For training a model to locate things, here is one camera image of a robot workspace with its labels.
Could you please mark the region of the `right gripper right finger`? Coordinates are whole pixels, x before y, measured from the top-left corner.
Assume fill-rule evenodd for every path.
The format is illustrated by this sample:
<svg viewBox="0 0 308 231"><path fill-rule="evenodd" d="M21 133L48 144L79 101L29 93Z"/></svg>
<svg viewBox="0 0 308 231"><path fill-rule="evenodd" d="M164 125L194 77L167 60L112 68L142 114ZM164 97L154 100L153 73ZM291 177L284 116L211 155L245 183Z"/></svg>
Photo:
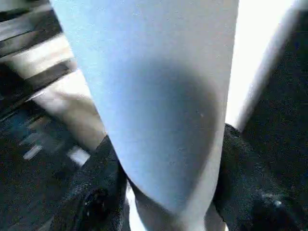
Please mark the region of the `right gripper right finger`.
<svg viewBox="0 0 308 231"><path fill-rule="evenodd" d="M217 187L213 199L230 231L306 231L308 214L278 184L259 154L225 125Z"/></svg>

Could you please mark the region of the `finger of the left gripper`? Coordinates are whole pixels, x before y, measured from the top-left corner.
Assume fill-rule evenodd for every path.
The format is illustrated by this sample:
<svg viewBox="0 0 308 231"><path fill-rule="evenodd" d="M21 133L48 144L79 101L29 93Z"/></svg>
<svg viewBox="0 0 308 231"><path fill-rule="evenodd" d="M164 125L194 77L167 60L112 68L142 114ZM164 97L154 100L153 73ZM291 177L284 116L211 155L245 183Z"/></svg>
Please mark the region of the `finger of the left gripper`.
<svg viewBox="0 0 308 231"><path fill-rule="evenodd" d="M0 56L24 51L61 33L62 28L54 14L12 20L7 29L0 30Z"/></svg>
<svg viewBox="0 0 308 231"><path fill-rule="evenodd" d="M0 64L0 119L4 120L38 91L48 87L77 68L66 60L29 78L17 72L13 64Z"/></svg>

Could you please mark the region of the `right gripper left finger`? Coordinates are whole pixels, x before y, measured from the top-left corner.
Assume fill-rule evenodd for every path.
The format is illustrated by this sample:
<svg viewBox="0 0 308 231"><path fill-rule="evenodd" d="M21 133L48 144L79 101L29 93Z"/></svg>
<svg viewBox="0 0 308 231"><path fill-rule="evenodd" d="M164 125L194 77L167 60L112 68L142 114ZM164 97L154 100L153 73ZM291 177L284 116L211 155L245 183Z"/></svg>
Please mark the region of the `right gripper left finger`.
<svg viewBox="0 0 308 231"><path fill-rule="evenodd" d="M126 174L108 136L77 171L51 223L52 231L120 231Z"/></svg>

